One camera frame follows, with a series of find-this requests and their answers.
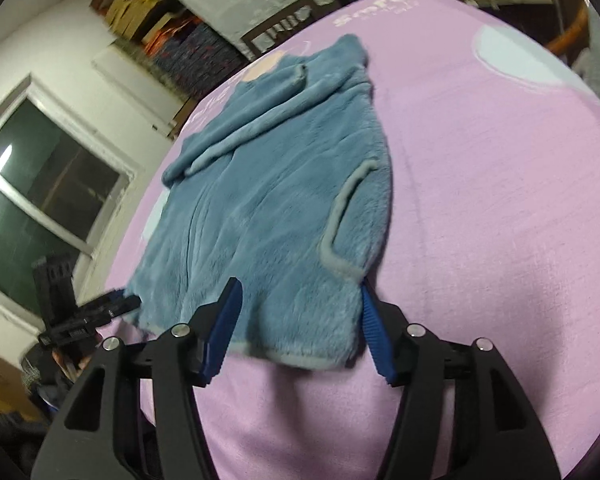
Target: black mount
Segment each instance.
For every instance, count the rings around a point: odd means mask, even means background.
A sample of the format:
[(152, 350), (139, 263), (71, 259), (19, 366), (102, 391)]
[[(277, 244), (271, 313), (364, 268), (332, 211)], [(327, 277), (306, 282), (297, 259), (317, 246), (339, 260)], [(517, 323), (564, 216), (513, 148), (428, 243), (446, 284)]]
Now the black mount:
[[(220, 369), (239, 307), (229, 320), (221, 320), (222, 313), (237, 301), (239, 287), (232, 278), (217, 303), (155, 341), (126, 346), (115, 337), (105, 340), (56, 416), (32, 480), (152, 478), (139, 430), (141, 378), (153, 379), (164, 480), (217, 480), (191, 387), (206, 386)], [(430, 479), (449, 379), (456, 381), (456, 408), (450, 472), (443, 479), (560, 479), (542, 425), (491, 341), (442, 341), (408, 324), (397, 306), (372, 300), (390, 342), (391, 384), (404, 387), (377, 480)], [(223, 324), (230, 330), (214, 342)], [(373, 354), (375, 345), (370, 348)]]
[(45, 331), (38, 336), (43, 350), (62, 349), (77, 365), (97, 345), (96, 328), (140, 307), (140, 298), (122, 289), (107, 292), (89, 303), (75, 301), (73, 262), (68, 256), (47, 256), (33, 267), (33, 280)]

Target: fleece fabric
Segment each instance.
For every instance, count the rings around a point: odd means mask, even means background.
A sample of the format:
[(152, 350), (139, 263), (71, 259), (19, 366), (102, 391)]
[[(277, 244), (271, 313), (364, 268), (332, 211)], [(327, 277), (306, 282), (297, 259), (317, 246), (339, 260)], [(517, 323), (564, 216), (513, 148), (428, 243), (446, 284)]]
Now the fleece fabric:
[(355, 36), (285, 56), (241, 82), (187, 138), (170, 195), (128, 292), (128, 320), (160, 333), (244, 289), (230, 351), (304, 368), (358, 350), (360, 281), (388, 224), (390, 162)]

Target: window frame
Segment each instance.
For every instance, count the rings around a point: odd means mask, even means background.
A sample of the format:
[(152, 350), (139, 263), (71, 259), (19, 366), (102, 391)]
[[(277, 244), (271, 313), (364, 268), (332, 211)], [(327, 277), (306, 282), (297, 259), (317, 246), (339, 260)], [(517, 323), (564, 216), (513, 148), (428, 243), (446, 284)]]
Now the window frame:
[[(62, 128), (67, 135), (71, 136), (82, 147), (93, 153), (93, 155), (120, 174), (120, 178), (109, 193), (107, 201), (100, 209), (87, 236), (87, 240), (78, 238), (68, 229), (62, 227), (58, 222), (40, 211), (40, 209), (0, 175), (0, 192), (11, 203), (55, 236), (80, 251), (80, 256), (74, 269), (74, 289), (75, 295), (78, 297), (87, 275), (95, 263), (95, 257), (99, 250), (98, 245), (103, 239), (110, 222), (120, 209), (126, 191), (129, 190), (133, 180), (138, 176), (139, 168), (96, 128), (79, 117), (31, 74), (27, 75), (0, 102), (0, 129), (24, 99), (29, 99), (36, 108), (45, 114), (49, 120)], [(6, 315), (9, 320), (12, 320), (33, 335), (37, 334), (40, 330), (44, 330), (44, 323), (39, 316), (13, 301), (2, 291), (0, 291), (0, 313)]]

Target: window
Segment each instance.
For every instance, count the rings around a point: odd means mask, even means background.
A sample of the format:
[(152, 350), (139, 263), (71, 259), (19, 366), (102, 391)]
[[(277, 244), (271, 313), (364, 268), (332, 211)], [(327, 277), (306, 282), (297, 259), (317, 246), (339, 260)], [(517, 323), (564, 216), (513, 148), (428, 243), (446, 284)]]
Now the window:
[(6, 302), (40, 314), (32, 266), (49, 254), (71, 257), (78, 288), (131, 178), (128, 164), (44, 87), (32, 78), (19, 85), (0, 106)]

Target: chair backrest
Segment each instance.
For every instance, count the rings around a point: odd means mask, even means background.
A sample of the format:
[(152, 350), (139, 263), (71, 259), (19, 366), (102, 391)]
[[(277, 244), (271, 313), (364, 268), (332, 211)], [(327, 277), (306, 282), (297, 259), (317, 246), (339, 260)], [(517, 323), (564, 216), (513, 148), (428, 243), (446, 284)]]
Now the chair backrest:
[(241, 39), (256, 58), (260, 57), (318, 20), (318, 13), (314, 0), (297, 0), (253, 27)]

